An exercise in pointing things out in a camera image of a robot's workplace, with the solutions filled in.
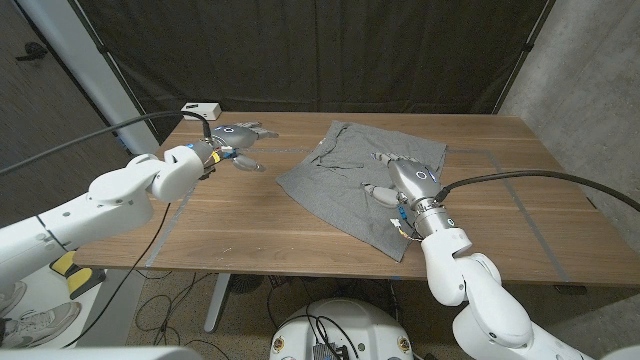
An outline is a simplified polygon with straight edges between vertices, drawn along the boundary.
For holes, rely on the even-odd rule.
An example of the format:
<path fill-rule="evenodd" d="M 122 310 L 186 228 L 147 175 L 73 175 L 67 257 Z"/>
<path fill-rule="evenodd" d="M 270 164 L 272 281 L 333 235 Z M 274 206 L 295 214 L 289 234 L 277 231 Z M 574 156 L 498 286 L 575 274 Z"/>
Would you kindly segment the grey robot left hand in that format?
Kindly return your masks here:
<path fill-rule="evenodd" d="M 264 172 L 266 168 L 240 153 L 241 149 L 248 149 L 258 140 L 278 138 L 279 134 L 262 127 L 260 122 L 244 122 L 231 125 L 220 125 L 211 131 L 212 139 L 220 148 L 226 149 L 225 159 L 242 171 Z"/>

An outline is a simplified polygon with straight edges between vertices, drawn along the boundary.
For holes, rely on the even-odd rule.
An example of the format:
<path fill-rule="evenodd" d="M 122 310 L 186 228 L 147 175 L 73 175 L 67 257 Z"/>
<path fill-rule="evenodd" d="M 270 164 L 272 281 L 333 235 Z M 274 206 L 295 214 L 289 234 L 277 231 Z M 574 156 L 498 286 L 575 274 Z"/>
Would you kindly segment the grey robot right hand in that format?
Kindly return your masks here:
<path fill-rule="evenodd" d="M 361 187 L 376 202 L 386 208 L 405 204 L 415 211 L 418 204 L 434 203 L 442 189 L 435 172 L 415 158 L 395 153 L 373 153 L 375 160 L 382 162 L 393 183 L 391 188 L 362 183 Z"/>

